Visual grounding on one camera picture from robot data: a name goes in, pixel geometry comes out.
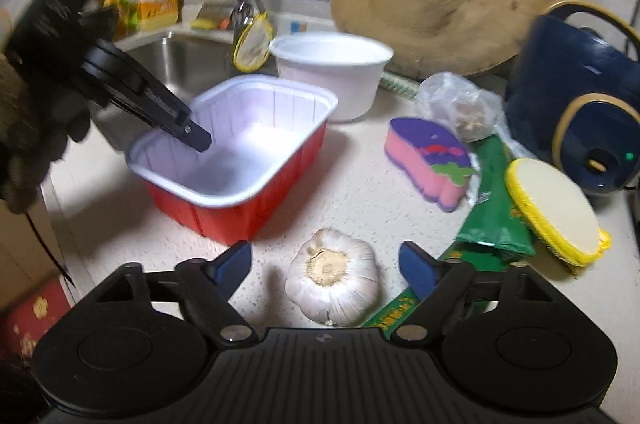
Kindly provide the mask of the dark gloved hand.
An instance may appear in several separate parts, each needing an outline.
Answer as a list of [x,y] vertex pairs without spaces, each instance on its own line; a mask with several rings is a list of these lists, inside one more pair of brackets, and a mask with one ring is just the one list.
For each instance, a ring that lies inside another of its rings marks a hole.
[[85,139],[90,124],[81,95],[29,87],[1,59],[1,200],[11,213],[29,210],[51,165],[70,141]]

